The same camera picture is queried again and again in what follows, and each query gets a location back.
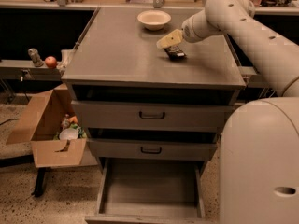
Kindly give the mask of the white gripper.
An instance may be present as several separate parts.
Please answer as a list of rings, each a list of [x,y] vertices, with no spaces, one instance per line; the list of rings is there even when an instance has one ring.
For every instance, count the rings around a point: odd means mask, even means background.
[[[176,29],[157,41],[158,49],[166,49],[182,42],[183,38],[189,43],[197,43],[213,35],[221,35],[222,31],[212,26],[206,18],[204,10],[190,16]]]

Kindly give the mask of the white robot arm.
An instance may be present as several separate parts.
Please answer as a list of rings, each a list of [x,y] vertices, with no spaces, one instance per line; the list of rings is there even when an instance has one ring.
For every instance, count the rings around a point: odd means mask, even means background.
[[[206,0],[202,11],[157,42],[159,49],[229,35],[270,87],[282,97],[299,96],[299,45],[253,19],[250,0]]]

